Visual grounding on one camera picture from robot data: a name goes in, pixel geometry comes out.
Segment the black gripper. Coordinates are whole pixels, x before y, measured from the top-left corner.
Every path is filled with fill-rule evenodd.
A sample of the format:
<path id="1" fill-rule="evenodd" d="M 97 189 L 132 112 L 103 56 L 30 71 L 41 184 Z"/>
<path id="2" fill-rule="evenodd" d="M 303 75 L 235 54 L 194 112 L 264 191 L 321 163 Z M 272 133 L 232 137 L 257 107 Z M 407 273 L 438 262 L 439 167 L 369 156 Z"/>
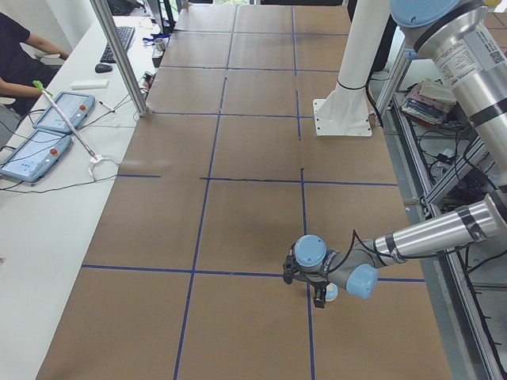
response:
<path id="1" fill-rule="evenodd" d="M 305 272 L 306 281 L 314 287 L 313 303 L 316 308 L 324 308 L 326 305 L 326 287 L 330 281 L 318 273 Z"/>

